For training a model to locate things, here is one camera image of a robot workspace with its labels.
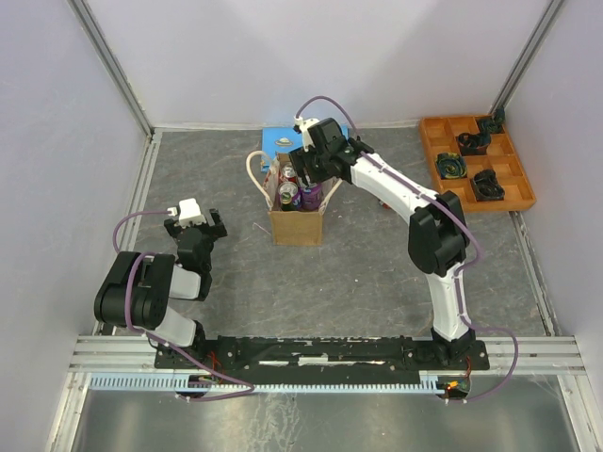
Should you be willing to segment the orange compartment tray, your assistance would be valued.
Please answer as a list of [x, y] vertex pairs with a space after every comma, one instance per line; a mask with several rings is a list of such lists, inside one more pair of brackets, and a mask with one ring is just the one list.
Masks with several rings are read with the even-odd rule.
[[[491, 143], [484, 155], [469, 155], [464, 161], [467, 175], [464, 178], [443, 179], [436, 167], [440, 153], [459, 153], [457, 136], [462, 133], [477, 134], [478, 116], [427, 117], [419, 121], [419, 132], [426, 156], [432, 188], [439, 192], [454, 192], [461, 200], [466, 213], [526, 211], [536, 203], [536, 196], [524, 171], [513, 142], [506, 129], [491, 135]], [[493, 170], [498, 183], [505, 191], [501, 201], [480, 201], [471, 185], [475, 175], [483, 170]]]

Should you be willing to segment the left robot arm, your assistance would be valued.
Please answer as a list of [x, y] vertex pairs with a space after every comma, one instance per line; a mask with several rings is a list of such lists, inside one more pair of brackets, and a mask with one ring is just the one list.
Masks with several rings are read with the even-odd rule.
[[120, 250], [94, 300], [95, 318], [109, 326], [144, 332], [176, 357], [197, 367], [208, 356], [201, 323], [178, 314], [171, 299], [204, 301], [213, 282], [211, 253], [227, 235], [220, 211], [205, 216], [192, 199], [165, 212], [164, 228], [176, 253]]

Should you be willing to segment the aluminium frame rail front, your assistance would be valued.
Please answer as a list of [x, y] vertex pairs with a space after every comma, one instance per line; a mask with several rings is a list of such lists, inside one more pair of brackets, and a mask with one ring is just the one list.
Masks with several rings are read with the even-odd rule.
[[[486, 375], [502, 375], [513, 360], [509, 337], [484, 337], [490, 368]], [[573, 337], [520, 337], [516, 376], [586, 374]], [[69, 364], [71, 372], [157, 373], [155, 349], [141, 336], [80, 336]]]

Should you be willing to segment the teal rolled sock corner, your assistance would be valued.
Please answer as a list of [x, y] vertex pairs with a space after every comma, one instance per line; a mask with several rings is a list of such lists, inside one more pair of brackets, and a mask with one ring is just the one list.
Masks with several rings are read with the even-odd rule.
[[504, 132], [504, 123], [506, 121], [505, 109], [501, 106], [491, 115], [476, 119], [476, 124], [481, 133], [489, 135], [502, 134]]

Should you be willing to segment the burlap canvas bag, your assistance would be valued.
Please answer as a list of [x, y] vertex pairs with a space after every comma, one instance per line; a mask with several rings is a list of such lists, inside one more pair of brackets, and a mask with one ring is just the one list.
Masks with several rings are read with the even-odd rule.
[[[260, 179], [255, 177], [252, 169], [252, 160], [257, 156], [261, 156], [264, 162], [269, 163], [268, 172]], [[322, 184], [321, 202], [314, 211], [283, 211], [278, 194], [278, 186], [281, 182], [280, 169], [290, 162], [287, 153], [278, 153], [276, 157], [270, 159], [263, 151], [253, 151], [247, 155], [245, 166], [248, 176], [268, 207], [273, 243], [280, 246], [320, 246], [324, 214], [331, 197], [341, 186], [342, 181], [332, 178]]]

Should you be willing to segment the black rolled sock lower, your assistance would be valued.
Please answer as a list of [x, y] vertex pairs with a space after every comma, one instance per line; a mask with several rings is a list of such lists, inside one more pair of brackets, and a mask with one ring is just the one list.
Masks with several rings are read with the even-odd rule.
[[477, 202], [504, 200], [505, 190], [498, 183], [496, 172], [493, 169], [478, 172], [471, 180], [471, 185]]

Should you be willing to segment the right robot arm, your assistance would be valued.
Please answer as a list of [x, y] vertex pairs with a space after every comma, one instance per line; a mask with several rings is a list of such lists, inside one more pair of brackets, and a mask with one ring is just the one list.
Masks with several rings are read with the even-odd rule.
[[470, 234], [457, 195], [439, 194], [392, 169], [360, 138], [345, 137], [332, 118], [297, 117], [293, 129], [302, 145], [289, 156], [304, 182], [345, 181], [387, 204], [407, 223], [408, 254], [426, 275], [432, 299], [429, 354], [442, 367], [458, 365], [475, 332], [465, 316], [463, 276]]

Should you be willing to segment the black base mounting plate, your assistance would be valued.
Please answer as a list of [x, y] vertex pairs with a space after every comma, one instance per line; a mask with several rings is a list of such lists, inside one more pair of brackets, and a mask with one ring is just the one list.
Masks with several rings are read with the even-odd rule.
[[459, 346], [405, 336], [379, 338], [266, 338], [205, 340], [208, 367], [255, 385], [410, 384], [421, 371], [461, 374], [490, 368], [486, 346], [471, 336]]

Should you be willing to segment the purple soda can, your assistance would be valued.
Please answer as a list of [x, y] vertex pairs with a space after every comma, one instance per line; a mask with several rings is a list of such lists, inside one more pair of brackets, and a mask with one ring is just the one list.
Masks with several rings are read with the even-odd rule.
[[321, 184], [301, 185], [301, 206], [304, 211], [317, 211], [322, 203]]

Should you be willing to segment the black rolled sock upper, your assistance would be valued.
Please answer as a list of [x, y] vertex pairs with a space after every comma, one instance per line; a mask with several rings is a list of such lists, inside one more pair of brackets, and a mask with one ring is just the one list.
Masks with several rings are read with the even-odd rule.
[[486, 155], [491, 135], [487, 131], [478, 134], [461, 133], [456, 137], [456, 142], [462, 156]]

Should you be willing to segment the green topped dark can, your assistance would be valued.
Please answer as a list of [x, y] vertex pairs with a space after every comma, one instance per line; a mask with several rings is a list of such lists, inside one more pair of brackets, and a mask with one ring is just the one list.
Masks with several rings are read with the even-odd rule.
[[283, 182], [278, 186], [277, 194], [282, 211], [299, 211], [301, 194], [298, 186], [293, 182]]

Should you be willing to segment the blue yellow rolled sock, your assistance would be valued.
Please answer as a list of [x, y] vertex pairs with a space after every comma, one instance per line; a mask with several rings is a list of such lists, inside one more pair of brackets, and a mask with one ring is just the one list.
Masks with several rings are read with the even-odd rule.
[[435, 159], [437, 172], [442, 180], [457, 180], [467, 177], [467, 165], [458, 153], [439, 153]]

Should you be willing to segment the black rolled sock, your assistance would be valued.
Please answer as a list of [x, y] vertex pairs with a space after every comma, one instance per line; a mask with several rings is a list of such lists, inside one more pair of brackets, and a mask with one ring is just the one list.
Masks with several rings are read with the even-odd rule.
[[496, 172], [493, 169], [478, 172], [471, 180], [471, 185], [477, 202], [504, 200], [505, 190], [498, 183]]
[[461, 133], [456, 137], [456, 142], [462, 156], [486, 155], [491, 135], [487, 131], [478, 134]]

